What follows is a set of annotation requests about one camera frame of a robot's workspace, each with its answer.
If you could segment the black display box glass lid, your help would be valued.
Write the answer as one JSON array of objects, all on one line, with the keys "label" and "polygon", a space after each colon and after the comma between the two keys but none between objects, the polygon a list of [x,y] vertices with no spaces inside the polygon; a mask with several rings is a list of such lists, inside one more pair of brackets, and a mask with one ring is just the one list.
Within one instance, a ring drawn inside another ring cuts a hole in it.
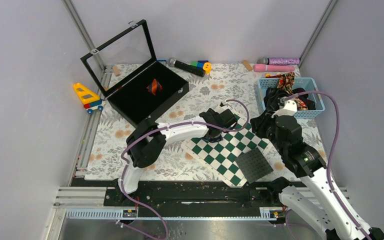
[{"label": "black display box glass lid", "polygon": [[[187,80],[158,61],[147,21],[142,19],[81,57],[81,62],[106,102],[127,122],[137,126],[156,121],[190,91]],[[116,65],[120,76],[115,76]],[[154,96],[147,86],[162,85]]]}]

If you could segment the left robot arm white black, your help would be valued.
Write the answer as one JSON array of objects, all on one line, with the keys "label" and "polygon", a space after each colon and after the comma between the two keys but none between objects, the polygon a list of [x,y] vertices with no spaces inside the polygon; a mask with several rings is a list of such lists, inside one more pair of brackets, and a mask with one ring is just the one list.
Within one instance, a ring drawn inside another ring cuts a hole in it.
[{"label": "left robot arm white black", "polygon": [[145,168],[154,164],[163,148],[175,142],[199,138],[207,142],[219,142],[222,134],[234,132],[238,120],[228,108],[212,108],[199,115],[172,123],[142,121],[126,140],[121,158],[126,166],[117,180],[116,199],[124,206],[135,200],[135,191]]}]

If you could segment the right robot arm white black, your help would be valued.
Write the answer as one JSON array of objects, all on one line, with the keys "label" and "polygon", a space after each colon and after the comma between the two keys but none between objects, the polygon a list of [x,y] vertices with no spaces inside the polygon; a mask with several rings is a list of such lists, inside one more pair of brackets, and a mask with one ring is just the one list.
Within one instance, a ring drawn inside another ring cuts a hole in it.
[{"label": "right robot arm white black", "polygon": [[302,127],[291,115],[272,116],[265,111],[250,120],[252,132],[268,139],[283,164],[312,192],[318,205],[306,199],[286,178],[271,182],[267,201],[298,214],[324,240],[384,240],[384,232],[365,222],[349,204],[319,152],[304,142]]}]

